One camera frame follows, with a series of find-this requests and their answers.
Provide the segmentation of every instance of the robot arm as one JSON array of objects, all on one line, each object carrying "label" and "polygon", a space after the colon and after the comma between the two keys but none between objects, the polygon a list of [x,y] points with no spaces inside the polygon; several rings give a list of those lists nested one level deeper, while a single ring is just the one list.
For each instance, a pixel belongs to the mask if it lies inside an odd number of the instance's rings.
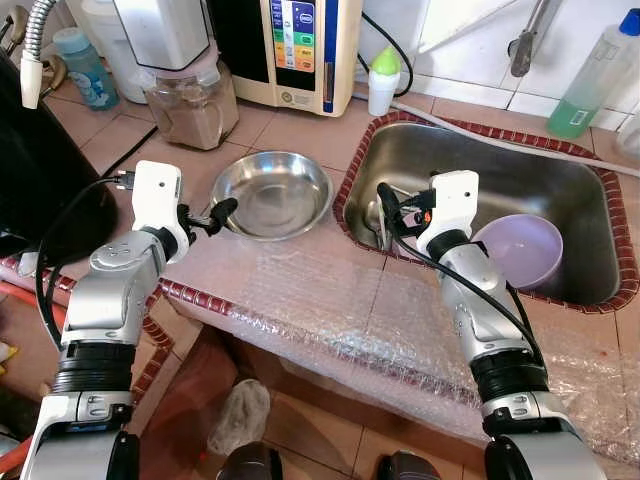
[{"label": "robot arm", "polygon": [[167,263],[193,241],[190,225],[220,230],[237,202],[192,220],[179,205],[180,170],[141,161],[133,184],[133,231],[98,248],[73,290],[58,372],[40,409],[22,480],[136,479],[138,439],[122,430],[133,409],[131,365],[146,299]]},{"label": "robot arm", "polygon": [[[469,280],[523,325],[503,275],[469,240],[478,175],[471,171],[436,175],[430,187],[399,203],[388,186],[378,186],[387,228],[415,235],[419,253]],[[421,208],[421,225],[403,224],[405,204]],[[477,293],[442,272],[438,280],[483,402],[483,428],[492,438],[485,451],[488,478],[604,480],[562,402],[549,392],[546,368],[536,358],[537,346]]]}]

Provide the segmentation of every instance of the green cap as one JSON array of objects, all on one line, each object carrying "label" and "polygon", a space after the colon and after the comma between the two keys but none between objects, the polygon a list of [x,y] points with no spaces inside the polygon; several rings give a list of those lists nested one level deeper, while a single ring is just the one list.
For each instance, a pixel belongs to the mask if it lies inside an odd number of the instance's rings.
[{"label": "green cap", "polygon": [[381,51],[371,65],[371,69],[381,75],[395,75],[401,68],[400,57],[391,45]]}]

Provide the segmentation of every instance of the faucet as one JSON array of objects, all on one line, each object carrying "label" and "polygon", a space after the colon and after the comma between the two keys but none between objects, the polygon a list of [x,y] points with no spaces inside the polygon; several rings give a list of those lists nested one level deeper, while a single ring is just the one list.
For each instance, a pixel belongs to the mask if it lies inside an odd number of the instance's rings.
[{"label": "faucet", "polygon": [[531,57],[538,49],[561,2],[562,0],[538,0],[520,36],[509,42],[507,53],[511,57],[511,75],[514,77],[524,77],[529,71]]}]

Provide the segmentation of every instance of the sink rim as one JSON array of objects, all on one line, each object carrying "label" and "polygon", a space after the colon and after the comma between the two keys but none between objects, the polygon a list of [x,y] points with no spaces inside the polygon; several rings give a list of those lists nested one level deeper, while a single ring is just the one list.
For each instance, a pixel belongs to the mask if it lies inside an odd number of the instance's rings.
[{"label": "sink rim", "polygon": [[[448,118],[443,119],[455,124],[458,127],[464,128],[465,130],[469,130],[473,133],[483,135],[485,137],[491,137],[512,143],[519,143],[530,147],[537,147],[541,150],[560,151],[584,158],[601,160],[593,152],[574,143],[566,142],[563,140],[541,137],[538,135],[532,135],[522,132],[515,132],[512,130],[506,130],[497,127],[489,127],[486,125],[461,120],[453,120]],[[377,248],[373,248],[360,242],[352,235],[345,219],[345,207],[347,205],[347,201],[351,194],[351,190],[359,176],[360,168],[364,165],[364,162],[367,158],[369,147],[374,136],[382,127],[402,123],[420,124],[441,128],[412,114],[400,111],[390,112],[382,117],[373,120],[368,125],[367,130],[360,140],[360,143],[356,148],[353,160],[347,168],[345,177],[342,181],[342,184],[340,185],[340,188],[338,189],[336,198],[333,202],[333,214],[342,231],[358,247],[375,252],[380,255],[390,256],[398,260],[415,263],[417,265],[423,266],[424,268],[429,268],[418,260],[398,255],[393,252],[383,252],[381,250],[378,250]],[[601,168],[589,166],[587,166],[586,168],[590,169],[599,178],[604,187],[604,194],[606,197],[607,209],[609,213],[609,222],[613,231],[615,255],[619,269],[620,285],[618,291],[608,300],[591,305],[574,304],[556,298],[547,297],[531,291],[520,290],[519,292],[529,298],[545,301],[547,303],[559,305],[571,310],[577,310],[581,313],[603,314],[619,310],[629,302],[631,302],[631,300],[640,290],[640,273],[638,271],[638,265],[636,263],[635,256],[633,255],[633,244],[631,243],[626,210],[624,207],[624,202],[622,200],[622,190],[620,188],[617,174]]]}]

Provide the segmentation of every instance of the blue bottle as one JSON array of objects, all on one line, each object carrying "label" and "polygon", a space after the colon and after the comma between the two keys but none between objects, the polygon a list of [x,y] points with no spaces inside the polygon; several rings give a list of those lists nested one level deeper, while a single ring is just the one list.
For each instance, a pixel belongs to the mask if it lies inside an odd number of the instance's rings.
[{"label": "blue bottle", "polygon": [[100,63],[98,52],[79,28],[63,28],[53,35],[69,77],[92,110],[109,110],[118,103],[118,94],[109,74]]}]

